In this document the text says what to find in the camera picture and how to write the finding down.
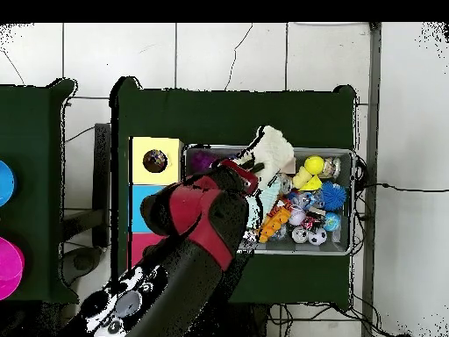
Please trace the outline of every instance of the yellow ball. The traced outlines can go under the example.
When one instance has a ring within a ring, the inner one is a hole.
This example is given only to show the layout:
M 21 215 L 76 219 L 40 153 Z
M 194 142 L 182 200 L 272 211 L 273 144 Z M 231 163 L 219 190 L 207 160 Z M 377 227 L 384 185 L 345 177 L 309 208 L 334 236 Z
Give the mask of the yellow ball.
M 304 162 L 304 167 L 311 175 L 318 175 L 323 172 L 324 159 L 318 155 L 309 156 Z

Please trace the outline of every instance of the purple toy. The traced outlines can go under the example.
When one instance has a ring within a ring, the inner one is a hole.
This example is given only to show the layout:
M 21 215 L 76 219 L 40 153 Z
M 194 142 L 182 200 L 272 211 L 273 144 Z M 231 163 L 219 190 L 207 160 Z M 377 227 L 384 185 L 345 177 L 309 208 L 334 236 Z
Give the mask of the purple toy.
M 194 173 L 204 172 L 217 159 L 219 158 L 211 153 L 197 151 L 193 154 L 190 165 Z

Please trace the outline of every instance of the red handle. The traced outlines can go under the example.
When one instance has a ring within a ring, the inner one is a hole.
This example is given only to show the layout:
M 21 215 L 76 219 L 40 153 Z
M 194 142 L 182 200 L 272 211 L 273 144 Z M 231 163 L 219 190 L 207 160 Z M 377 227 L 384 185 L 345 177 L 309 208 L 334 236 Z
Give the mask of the red handle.
M 249 182 L 249 186 L 246 187 L 246 194 L 253 194 L 253 192 L 257 189 L 257 185 L 259 184 L 259 177 L 257 177 L 255 174 L 239 167 L 235 162 L 229 159 L 224 159 L 220 162 L 220 165 L 224 165 L 235 170 L 240 177 Z

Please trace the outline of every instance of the blue block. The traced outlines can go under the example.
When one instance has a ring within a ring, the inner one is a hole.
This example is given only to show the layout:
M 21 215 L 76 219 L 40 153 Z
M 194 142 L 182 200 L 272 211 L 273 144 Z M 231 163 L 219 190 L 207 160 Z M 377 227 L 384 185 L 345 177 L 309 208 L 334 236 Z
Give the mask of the blue block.
M 150 233 L 151 230 L 146 225 L 144 219 L 140 215 L 140 205 L 148 195 L 153 195 L 164 186 L 146 186 L 133 185 L 132 186 L 132 232 L 133 233 Z

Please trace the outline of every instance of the colored block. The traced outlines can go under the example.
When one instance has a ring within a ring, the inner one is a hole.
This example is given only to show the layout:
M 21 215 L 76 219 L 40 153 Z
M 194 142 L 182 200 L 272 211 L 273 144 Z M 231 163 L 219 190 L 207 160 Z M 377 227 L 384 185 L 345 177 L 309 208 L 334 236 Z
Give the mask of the colored block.
M 132 232 L 133 233 L 150 233 L 151 230 L 146 225 L 142 215 L 140 214 L 140 205 L 142 200 L 148 195 L 155 194 L 164 186 L 149 185 L 133 185 L 132 186 Z
M 160 150 L 167 157 L 167 167 L 160 173 L 151 173 L 144 167 L 144 156 L 151 150 Z M 167 186 L 179 182 L 181 151 L 182 143 L 178 139 L 133 137 L 132 183 Z
M 144 249 L 148 246 L 154 246 L 162 240 L 163 237 L 155 233 L 133 233 L 131 243 L 131 264 L 134 266 L 142 258 Z

